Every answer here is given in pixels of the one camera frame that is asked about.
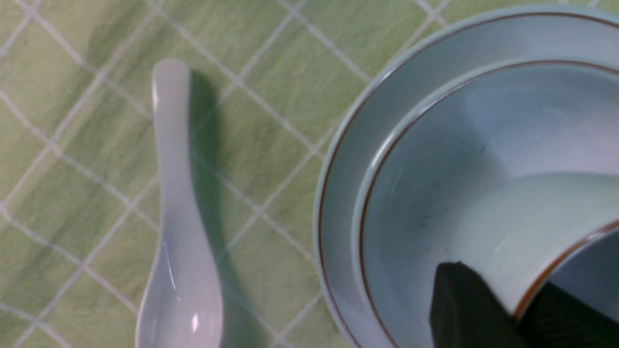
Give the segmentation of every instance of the white saucer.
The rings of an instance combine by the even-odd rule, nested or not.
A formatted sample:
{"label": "white saucer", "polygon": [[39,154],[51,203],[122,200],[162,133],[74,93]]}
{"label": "white saucer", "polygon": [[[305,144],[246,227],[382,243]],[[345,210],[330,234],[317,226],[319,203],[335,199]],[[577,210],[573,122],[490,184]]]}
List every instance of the white saucer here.
{"label": "white saucer", "polygon": [[423,40],[366,88],[329,148],[314,207],[321,287],[351,345],[392,346],[355,285],[350,233],[363,175],[396,124],[436,89],[489,64],[549,56],[616,61],[617,28],[615,16],[581,7],[489,12]]}

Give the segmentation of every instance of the spoon handle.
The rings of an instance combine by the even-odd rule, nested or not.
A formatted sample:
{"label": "spoon handle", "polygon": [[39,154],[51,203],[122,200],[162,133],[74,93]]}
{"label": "spoon handle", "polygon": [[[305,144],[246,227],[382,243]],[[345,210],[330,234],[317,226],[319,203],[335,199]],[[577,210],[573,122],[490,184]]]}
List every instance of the spoon handle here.
{"label": "spoon handle", "polygon": [[163,206],[194,199],[189,161],[190,85],[191,71],[184,61],[167,59],[155,65],[153,109]]}

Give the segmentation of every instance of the white grid lines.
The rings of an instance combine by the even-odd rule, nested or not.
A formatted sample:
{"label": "white grid lines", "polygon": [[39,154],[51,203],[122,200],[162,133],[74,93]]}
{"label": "white grid lines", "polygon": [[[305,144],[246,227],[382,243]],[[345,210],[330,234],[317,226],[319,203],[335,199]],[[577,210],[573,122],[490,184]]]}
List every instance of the white grid lines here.
{"label": "white grid lines", "polygon": [[[138,195],[134,198],[132,205],[137,204],[148,192],[148,190],[151,188],[152,185],[154,185],[154,183],[157,182],[157,178],[154,177],[152,178],[149,183],[147,183],[141,190],[140,193],[138,193]],[[49,313],[54,309],[54,307],[58,304],[58,302],[60,301],[60,299],[63,297],[63,295],[71,288],[71,286],[73,285],[73,283],[77,280],[77,278],[79,278],[79,276],[83,273],[83,272],[87,272],[87,274],[90,274],[88,271],[86,271],[85,269],[89,266],[89,264],[97,257],[97,255],[101,252],[101,250],[103,250],[103,248],[105,247],[106,243],[114,236],[114,234],[116,233],[116,231],[120,228],[120,226],[122,226],[123,222],[129,217],[129,215],[131,214],[131,210],[130,209],[126,209],[125,212],[116,220],[116,222],[114,223],[114,225],[112,226],[112,228],[110,228],[109,231],[107,231],[107,233],[103,236],[103,238],[99,241],[99,243],[97,244],[97,246],[95,246],[95,248],[88,254],[88,256],[84,259],[83,263],[80,263],[79,267],[73,272],[73,274],[71,274],[71,276],[68,278],[68,280],[63,284],[63,286],[58,290],[58,292],[56,292],[56,295],[54,295],[54,298],[47,304],[47,306],[45,306],[45,308],[41,311],[41,313],[37,316],[37,320],[38,321],[43,321],[45,319],[45,317],[47,317],[49,315]],[[113,295],[119,294],[118,291],[114,290],[111,291],[111,293]],[[128,307],[129,310],[131,310],[135,315],[137,314],[137,308],[135,307],[135,305],[133,305],[128,299],[125,298],[125,300],[121,300],[122,303],[124,303],[126,306],[128,305],[128,303],[131,304],[131,307]],[[21,345],[26,341],[26,339],[29,337],[29,335],[31,335],[31,333],[34,331],[35,329],[35,324],[31,324],[30,327],[24,331],[24,333],[22,334],[22,336],[20,336],[19,340],[16,342],[16,344],[13,346],[13,348],[20,348]]]}
{"label": "white grid lines", "polygon": [[436,23],[439,23],[443,27],[447,27],[449,25],[449,23],[447,23],[447,21],[441,16],[441,11],[444,7],[440,8],[440,4],[436,7],[436,9],[434,9],[432,8],[432,6],[428,5],[425,0],[415,0],[415,3],[419,5],[419,7],[421,7],[425,12],[427,12],[428,15],[436,21]]}
{"label": "white grid lines", "polygon": [[302,310],[299,311],[299,313],[297,313],[297,315],[295,315],[295,317],[288,323],[288,325],[286,325],[286,327],[276,335],[273,342],[269,345],[269,348],[275,348],[278,343],[281,343],[284,340],[284,337],[286,337],[286,335],[293,328],[295,328],[295,326],[301,323],[301,320],[307,315],[307,313],[309,313],[312,308],[316,306],[321,297],[322,291],[319,291],[316,295],[314,295],[314,297],[312,297],[312,299],[305,305],[305,307],[303,307]]}
{"label": "white grid lines", "polygon": [[[96,90],[101,83],[105,83],[111,90],[114,90],[120,97],[124,98],[131,106],[133,106],[138,113],[146,117],[151,117],[151,113],[143,106],[143,104],[141,104],[141,102],[136,100],[133,96],[131,96],[131,94],[126,92],[113,81],[110,81],[107,78],[107,75],[124,56],[126,51],[131,46],[131,43],[135,41],[135,39],[142,33],[146,25],[155,17],[155,13],[153,11],[149,11],[147,13],[142,22],[140,22],[136,29],[127,37],[124,44],[113,53],[110,60],[101,68],[101,70],[97,71],[95,67],[90,65],[82,56],[80,56],[80,54],[71,46],[71,44],[62,36],[62,33],[60,33],[60,31],[52,23],[37,12],[36,7],[29,6],[24,2],[24,0],[14,1],[21,6],[29,16],[32,16],[80,67],[95,75],[95,79],[82,97],[84,100],[87,99],[88,96],[90,96],[90,94],[92,94],[92,92],[94,92],[94,90]],[[77,103],[77,106],[79,107],[76,108],[76,111],[82,106],[82,104],[83,103],[80,102]]]}
{"label": "white grid lines", "polygon": [[278,121],[288,132],[290,132],[295,138],[303,143],[307,148],[311,148],[311,142],[301,132],[299,132],[288,120],[280,115],[275,109],[273,109],[262,97],[260,97],[254,90],[249,88],[238,76],[234,75],[219,59],[217,59],[206,47],[199,43],[176,19],[166,13],[163,9],[156,5],[151,6],[157,8],[157,12],[161,18],[165,19],[176,31],[196,49],[200,54],[206,57],[209,61],[214,63],[219,69],[232,81],[232,84],[245,91],[251,99],[258,105],[263,107],[273,119]]}
{"label": "white grid lines", "polygon": [[[32,8],[38,8],[41,2],[43,2],[43,0],[36,0],[34,4],[32,4]],[[22,21],[19,22],[19,24],[17,25],[15,30],[13,30],[6,42],[2,46],[0,46],[0,59],[2,59],[2,57],[9,51],[9,48],[13,45],[19,34],[21,34],[24,29],[26,29],[26,26],[28,25],[28,23],[30,23],[31,20],[32,13],[26,11],[26,15],[24,16]]]}
{"label": "white grid lines", "polygon": [[[45,19],[43,19],[40,15],[38,15],[36,13],[36,8],[38,6],[38,4],[40,3],[40,1],[37,1],[33,7],[30,7],[29,5],[27,5],[26,3],[22,2],[21,0],[15,0],[15,2],[22,6],[22,8],[26,11],[26,19],[27,18],[31,18],[34,17],[37,22],[39,22],[41,24],[41,26],[43,28],[45,28],[45,30],[48,31],[48,33],[67,51],[67,53],[79,64],[84,65],[85,62],[84,60],[79,57],[79,55],[72,50],[71,46],[66,43],[66,41],[64,40],[64,38],[60,35],[60,33],[49,23],[47,22]],[[128,48],[130,47],[131,43],[137,38],[137,36],[140,34],[140,32],[144,29],[144,27],[155,17],[154,12],[150,11],[145,18],[142,20],[142,22],[138,25],[138,27],[135,29],[135,31],[133,33],[130,34],[130,36],[128,37],[128,39],[114,52],[114,54],[112,55],[112,58],[110,59],[110,61],[104,66],[104,68],[100,71],[100,72],[94,72],[95,73],[95,80],[91,83],[91,85],[89,86],[89,88],[86,90],[86,92],[82,95],[82,97],[80,98],[80,100],[76,103],[76,105],[74,105],[74,107],[71,109],[71,111],[67,114],[67,116],[65,116],[65,118],[63,119],[63,121],[61,122],[61,124],[59,125],[58,129],[56,130],[56,132],[54,133],[54,136],[51,139],[47,139],[42,132],[40,132],[36,127],[34,127],[29,120],[19,111],[19,109],[15,106],[15,104],[10,100],[9,96],[6,95],[6,93],[4,93],[3,91],[0,91],[0,97],[5,101],[5,103],[9,106],[9,108],[11,109],[11,111],[16,115],[16,117],[18,117],[19,120],[21,120],[21,122],[23,122],[24,125],[26,125],[26,127],[32,132],[34,133],[34,135],[36,135],[37,137],[39,137],[39,139],[41,139],[45,144],[45,148],[43,149],[43,151],[39,154],[39,156],[35,159],[35,161],[31,164],[31,166],[28,168],[28,170],[26,171],[26,173],[24,175],[22,175],[22,177],[20,178],[20,180],[18,181],[18,183],[16,184],[16,186],[11,190],[11,192],[9,193],[7,199],[5,200],[5,202],[3,204],[1,204],[0,208],[2,210],[3,215],[5,216],[5,218],[12,223],[13,226],[15,226],[18,230],[24,232],[26,235],[30,236],[31,238],[33,238],[35,241],[41,243],[42,245],[46,245],[50,248],[52,248],[53,250],[56,250],[58,252],[60,252],[61,254],[63,254],[68,260],[70,260],[73,263],[78,264],[78,269],[77,271],[69,278],[69,280],[65,283],[65,285],[60,289],[60,291],[56,294],[56,296],[54,297],[54,299],[52,299],[52,301],[50,301],[50,303],[46,306],[46,308],[40,313],[39,317],[36,318],[36,321],[33,322],[33,324],[30,325],[30,327],[20,336],[20,338],[17,340],[17,342],[15,343],[14,347],[19,348],[29,337],[29,335],[34,331],[34,329],[36,328],[36,326],[38,325],[38,322],[40,322],[42,320],[42,318],[44,318],[50,311],[51,309],[55,306],[55,304],[59,301],[59,299],[61,298],[61,296],[65,293],[65,291],[70,288],[71,284],[77,279],[77,277],[79,276],[79,274],[84,271],[87,274],[91,275],[95,281],[97,281],[99,284],[101,284],[107,291],[109,291],[112,295],[114,295],[116,298],[118,298],[118,300],[123,303],[124,305],[126,305],[130,311],[132,311],[133,313],[137,313],[137,308],[135,305],[133,305],[124,295],[122,295],[118,290],[116,290],[113,286],[111,286],[106,280],[103,279],[103,277],[101,277],[100,275],[98,275],[96,272],[94,272],[93,270],[91,270],[88,267],[88,263],[94,259],[94,257],[96,256],[97,253],[91,252],[89,255],[89,258],[87,258],[87,260],[85,260],[84,263],[79,262],[79,260],[77,260],[77,258],[75,258],[73,255],[71,255],[70,253],[68,253],[67,251],[64,251],[62,248],[52,245],[51,243],[47,242],[44,238],[38,236],[36,233],[30,231],[29,229],[26,228],[26,226],[24,226],[23,224],[18,223],[17,221],[15,221],[7,212],[6,208],[5,208],[5,204],[7,202],[9,202],[11,200],[12,197],[14,197],[15,193],[20,189],[20,187],[24,184],[24,182],[27,180],[27,178],[30,176],[30,174],[34,171],[34,169],[37,167],[37,165],[45,158],[45,156],[47,155],[47,153],[49,151],[54,151],[59,157],[61,157],[65,162],[73,165],[74,167],[76,167],[76,169],[80,170],[84,175],[88,176],[91,178],[91,180],[100,182],[101,184],[103,184],[108,190],[110,190],[113,194],[115,194],[115,196],[117,196],[117,198],[119,198],[120,200],[122,200],[125,203],[129,203],[129,209],[128,212],[131,211],[135,211],[136,213],[138,213],[138,215],[144,217],[145,214],[143,214],[142,212],[137,212],[137,208],[136,208],[136,204],[137,202],[139,202],[139,200],[141,199],[141,195],[136,196],[135,200],[133,202],[128,202],[128,199],[124,198],[124,196],[119,195],[118,190],[116,190],[113,186],[111,186],[109,183],[106,183],[104,180],[100,179],[98,176],[94,175],[90,170],[88,170],[87,168],[85,168],[84,166],[82,166],[81,164],[77,163],[76,161],[74,161],[73,159],[71,159],[68,156],[65,156],[64,154],[62,154],[61,150],[53,143],[54,141],[57,141],[60,137],[60,135],[62,134],[62,132],[64,131],[65,127],[69,124],[70,120],[72,120],[72,118],[77,114],[78,109],[85,103],[85,101],[90,97],[91,94],[93,94],[94,90],[96,90],[96,88],[101,84],[101,82],[103,82],[106,78],[106,74],[109,73],[113,67],[115,66],[115,64],[120,60],[120,58],[125,54],[125,52],[128,50]],[[12,43],[15,41],[15,38],[17,38],[17,36],[19,35],[19,33],[27,26],[28,21],[27,20],[23,20],[20,25],[16,28],[16,30],[14,31],[14,33],[11,35],[11,37],[9,38],[9,40],[7,41],[7,43],[5,43],[5,45],[2,46],[2,49],[4,50],[4,52],[7,52],[9,50],[9,48],[11,47]],[[148,189],[150,188],[150,183],[149,185],[145,186],[145,188],[143,189],[143,193],[145,193]],[[128,216],[129,213],[125,212],[125,214],[123,214],[121,216],[121,218],[119,220],[125,219],[126,216]],[[147,223],[149,225],[153,225],[152,222],[150,222],[150,219],[147,219]],[[116,223],[114,225],[114,227],[107,233],[107,235],[103,238],[102,242],[98,245],[98,247],[94,250],[94,251],[100,251],[103,249],[103,247],[105,246],[105,243],[111,238],[111,236],[115,233],[116,229],[121,225],[121,223]],[[66,342],[64,342],[64,340],[61,339],[61,337],[59,337],[57,334],[55,333],[49,333],[51,337],[53,337],[54,339],[56,339],[57,341],[59,341],[63,347],[68,347],[68,345],[66,344]]]}
{"label": "white grid lines", "polygon": [[33,317],[32,315],[29,315],[28,313],[19,310],[17,308],[14,308],[12,306],[7,305],[6,303],[2,303],[0,302],[0,310],[8,312],[13,314],[14,316],[24,320],[24,321],[28,321],[31,324],[33,324],[36,327],[39,327],[41,330],[43,330],[45,333],[47,333],[47,335],[52,338],[54,341],[56,341],[56,343],[58,343],[58,345],[62,348],[71,348],[71,345],[69,345],[54,329],[51,328],[51,326],[47,325],[46,323],[41,323],[39,322],[35,317]]}
{"label": "white grid lines", "polygon": [[[228,287],[227,284],[222,282],[222,291],[224,291],[226,294],[228,294],[229,296],[231,296],[232,299],[234,299],[234,301],[236,301],[239,305],[241,305],[241,307],[243,307],[249,314],[251,314],[256,320],[258,320],[258,323],[260,323],[260,325],[262,325],[262,327],[267,330],[269,333],[271,333],[271,335],[273,335],[274,337],[277,337],[278,332],[277,330],[271,325],[269,324],[266,320],[262,319],[261,316],[256,313],[256,311],[254,311],[253,308],[251,308],[250,306],[247,306],[247,304],[245,304],[245,301],[243,301],[237,294],[236,292],[234,292],[231,288]],[[286,342],[285,339],[282,339],[281,341],[279,341],[284,347],[286,348],[293,348],[293,346]]]}
{"label": "white grid lines", "polygon": [[[307,0],[299,1],[295,5],[295,7],[300,8],[306,1]],[[252,68],[258,63],[258,61],[260,61],[260,58],[264,55],[267,49],[273,44],[273,42],[275,42],[275,39],[277,39],[277,37],[283,32],[284,28],[286,27],[286,25],[288,25],[288,23],[290,23],[291,20],[292,20],[292,15],[291,13],[288,13],[284,17],[284,19],[281,21],[281,23],[279,23],[279,25],[273,30],[273,32],[269,35],[269,37],[264,41],[264,43],[262,43],[262,45],[255,52],[255,54],[249,59],[249,61],[245,64],[245,66],[241,68],[241,71],[238,74],[238,80],[240,81],[245,80],[245,77],[247,76],[249,71],[252,70]],[[232,92],[236,90],[237,87],[238,87],[237,84],[232,83],[228,88],[226,88],[222,92],[222,95],[219,98],[219,100],[217,100],[215,107],[217,108],[221,106],[226,101],[226,99],[232,94]],[[209,119],[208,117],[205,117],[203,120],[201,120],[200,123],[197,124],[196,128],[193,131],[192,136],[196,136],[199,133],[202,127],[208,122],[208,119]]]}
{"label": "white grid lines", "polygon": [[409,49],[413,45],[413,43],[419,40],[419,38],[424,34],[426,29],[428,29],[428,27],[432,25],[432,23],[435,23],[435,22],[438,23],[436,21],[436,14],[440,14],[441,11],[443,11],[443,9],[447,7],[447,5],[449,5],[450,2],[451,0],[441,1],[436,7],[436,9],[434,10],[436,12],[434,15],[426,11],[426,13],[428,13],[428,16],[426,17],[426,19],[422,22],[422,24],[419,27],[417,27],[417,29],[415,29],[413,34],[402,44],[402,46],[400,46],[400,48],[396,51],[396,53],[391,57],[388,64],[391,64],[391,62],[393,62],[394,59],[397,59],[404,51]]}
{"label": "white grid lines", "polygon": [[334,55],[336,55],[352,72],[354,72],[361,80],[365,81],[365,83],[369,83],[371,81],[371,77],[363,71],[355,62],[353,62],[348,56],[340,50],[333,41],[331,41],[325,34],[323,34],[320,29],[316,28],[310,21],[305,18],[301,12],[299,12],[299,8],[301,6],[292,6],[287,0],[277,0],[279,4],[288,10],[303,26],[307,28],[307,30],[314,35],[323,45],[328,47]]}
{"label": "white grid lines", "polygon": [[322,147],[322,145],[329,139],[329,136],[335,130],[335,126],[337,126],[337,124],[334,124],[333,126],[331,126],[329,130],[327,131],[327,133],[325,133],[325,135],[323,135],[323,137],[320,138],[320,140],[315,145],[312,146],[314,151],[308,152],[299,161],[299,163],[295,165],[292,171],[284,178],[284,180],[282,180],[281,183],[279,183],[279,185],[277,185],[275,190],[269,195],[269,197],[267,197],[264,203],[262,203],[260,206],[252,202],[252,200],[250,200],[250,198],[248,198],[239,188],[237,188],[236,185],[234,185],[234,183],[226,179],[221,173],[219,173],[208,162],[206,162],[199,154],[193,154],[194,159],[199,164],[209,169],[215,175],[215,177],[223,183],[224,186],[226,186],[237,198],[241,199],[245,204],[247,204],[254,211],[253,216],[249,218],[247,223],[245,223],[242,226],[242,228],[239,230],[239,232],[237,232],[236,235],[228,242],[228,244],[226,245],[226,249],[223,251],[221,255],[217,256],[217,259],[221,259],[228,252],[230,252],[230,250],[251,229],[253,223],[257,221],[258,219],[262,219],[267,224],[269,224],[271,228],[273,228],[279,235],[281,235],[284,239],[286,239],[292,246],[294,246],[295,249],[297,249],[297,251],[301,253],[304,258],[306,258],[309,261],[313,261],[314,258],[311,252],[306,250],[306,248],[299,241],[297,241],[294,237],[292,237],[286,231],[285,228],[283,228],[274,219],[268,216],[267,210],[271,206],[271,204],[275,201],[277,196],[292,182],[292,180],[299,174],[299,172],[301,172],[302,169],[305,168],[305,165],[314,157],[314,153],[318,152],[318,150]]}

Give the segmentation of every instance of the white plate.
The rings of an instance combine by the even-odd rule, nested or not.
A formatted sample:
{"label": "white plate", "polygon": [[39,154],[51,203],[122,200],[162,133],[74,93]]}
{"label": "white plate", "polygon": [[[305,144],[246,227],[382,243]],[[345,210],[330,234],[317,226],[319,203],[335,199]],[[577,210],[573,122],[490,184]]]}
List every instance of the white plate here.
{"label": "white plate", "polygon": [[[493,206],[485,223],[509,226],[486,228],[493,233],[478,238],[462,234],[470,203],[501,184],[542,173],[619,175],[617,95],[617,71],[526,61],[458,79],[401,121],[364,178],[355,210],[359,234],[353,236],[362,298],[399,347],[432,347],[428,317],[440,262],[477,260],[469,266],[519,318],[537,290],[536,279],[555,258],[605,225],[600,219],[612,221],[598,219],[606,203],[600,198],[599,206],[579,206],[568,217],[552,218],[542,231],[529,226],[533,234],[518,240],[522,233],[506,235],[512,226],[543,221],[525,214],[509,223],[518,209],[501,215],[502,206]],[[605,194],[614,198],[613,192]],[[611,201],[616,218],[617,202]],[[551,212],[563,213],[545,211],[544,217]],[[560,235],[549,240],[552,227]]]}
{"label": "white plate", "polygon": [[314,207],[321,287],[351,345],[391,346],[355,285],[350,232],[363,175],[396,124],[430,93],[476,68],[553,55],[608,61],[619,57],[618,43],[617,19],[606,12],[515,7],[476,16],[428,37],[366,88],[329,148]]}

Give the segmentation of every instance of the brown rim stripe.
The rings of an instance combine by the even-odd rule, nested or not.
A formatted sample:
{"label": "brown rim stripe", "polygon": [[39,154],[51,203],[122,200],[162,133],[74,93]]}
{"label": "brown rim stripe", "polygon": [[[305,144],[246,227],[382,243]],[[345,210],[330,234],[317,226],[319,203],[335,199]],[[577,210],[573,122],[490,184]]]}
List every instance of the brown rim stripe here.
{"label": "brown rim stripe", "polygon": [[[342,134],[340,134],[340,136],[337,138],[337,143],[335,144],[335,148],[333,150],[333,154],[331,155],[330,159],[329,159],[329,164],[327,166],[327,171],[325,173],[325,179],[324,179],[324,183],[322,185],[322,191],[321,191],[321,197],[320,197],[320,205],[319,205],[319,211],[318,211],[318,253],[319,253],[319,260],[318,262],[320,262],[320,267],[321,267],[321,271],[322,271],[322,279],[325,283],[326,289],[327,289],[327,294],[330,298],[331,303],[333,304],[333,307],[335,308],[335,311],[337,312],[337,316],[339,317],[339,321],[342,323],[342,325],[344,326],[344,328],[346,329],[346,331],[348,332],[348,335],[352,338],[353,342],[358,346],[361,347],[361,344],[359,343],[359,341],[357,340],[357,338],[355,337],[355,335],[353,335],[353,333],[351,332],[350,328],[348,327],[348,325],[346,324],[346,322],[344,321],[342,314],[335,302],[335,298],[333,296],[333,293],[331,291],[331,287],[329,286],[329,280],[326,277],[326,267],[323,263],[323,250],[322,250],[322,207],[324,205],[324,195],[326,192],[326,187],[327,187],[327,183],[329,182],[329,176],[331,174],[331,168],[333,166],[333,161],[335,159],[335,157],[337,156],[337,153],[339,151],[339,148],[342,144],[342,140],[345,138],[346,134],[348,133],[348,130],[350,129],[350,125],[352,124],[352,122],[355,120],[355,118],[357,117],[357,115],[359,114],[359,111],[363,108],[363,106],[365,105],[365,103],[368,101],[368,99],[370,99],[374,93],[376,93],[376,91],[385,84],[385,82],[387,82],[394,73],[396,73],[399,69],[401,69],[403,66],[405,66],[408,62],[410,62],[411,60],[413,60],[415,57],[417,57],[419,54],[423,53],[425,50],[427,50],[428,48],[432,47],[433,45],[437,44],[438,42],[441,42],[451,36],[454,36],[455,34],[461,33],[465,30],[468,30],[470,28],[474,28],[474,27],[478,27],[480,25],[484,25],[484,24],[488,24],[488,23],[492,23],[492,22],[497,22],[499,20],[504,20],[504,19],[511,19],[511,18],[518,18],[518,17],[535,17],[535,16],[556,16],[556,17],[570,17],[570,18],[579,18],[579,19],[584,19],[584,20],[589,20],[589,21],[593,21],[593,22],[598,22],[601,24],[605,24],[605,25],[609,25],[611,27],[615,27],[615,28],[619,28],[619,25],[617,25],[614,22],[611,22],[609,20],[604,20],[601,18],[597,18],[597,17],[591,17],[589,15],[583,15],[583,14],[575,14],[575,13],[567,13],[567,12],[553,12],[553,11],[539,11],[539,12],[527,12],[527,13],[519,13],[519,14],[505,14],[505,15],[500,15],[498,17],[494,17],[494,18],[490,18],[484,21],[480,21],[480,22],[476,22],[476,23],[471,23],[470,25],[466,25],[462,28],[460,28],[459,30],[453,31],[453,32],[448,32],[445,33],[444,36],[442,37],[438,37],[435,41],[429,42],[427,43],[425,46],[419,48],[417,51],[415,51],[408,59],[406,59],[405,61],[403,61],[402,63],[400,63],[400,65],[398,65],[397,67],[395,67],[393,70],[391,70],[387,76],[376,86],[374,87],[371,91],[369,91],[366,95],[366,97],[361,101],[361,103],[359,104],[359,106],[356,107],[355,112],[352,114],[352,116],[346,120],[346,125],[344,130],[342,131]],[[361,263],[361,271],[363,272],[363,263]],[[371,297],[369,296],[369,292],[367,289],[367,284],[366,285],[366,294],[368,295],[368,298],[370,300],[371,306],[372,306],[372,310],[373,310],[373,314],[376,317],[376,319],[378,320],[379,324],[381,325],[381,329],[383,330],[384,334],[387,336],[387,338],[391,341],[391,343],[393,344],[394,347],[398,348],[399,345],[396,343],[395,339],[391,336],[391,334],[389,333],[389,331],[386,329],[383,321],[380,319],[380,317],[378,316],[378,313],[376,311],[376,308],[374,307],[374,303],[371,300]]]}
{"label": "brown rim stripe", "polygon": [[619,220],[613,221],[610,224],[600,228],[599,230],[589,234],[583,239],[577,241],[574,245],[569,247],[566,251],[564,251],[556,260],[554,260],[546,269],[543,270],[542,273],[533,281],[533,284],[529,287],[527,292],[521,298],[516,310],[514,311],[513,318],[515,320],[520,320],[524,316],[525,311],[533,302],[533,299],[537,295],[537,293],[542,289],[542,287],[548,281],[550,274],[561,266],[563,261],[570,257],[572,254],[582,250],[586,245],[591,244],[597,240],[600,240],[607,235],[610,235],[615,232],[619,232]]}

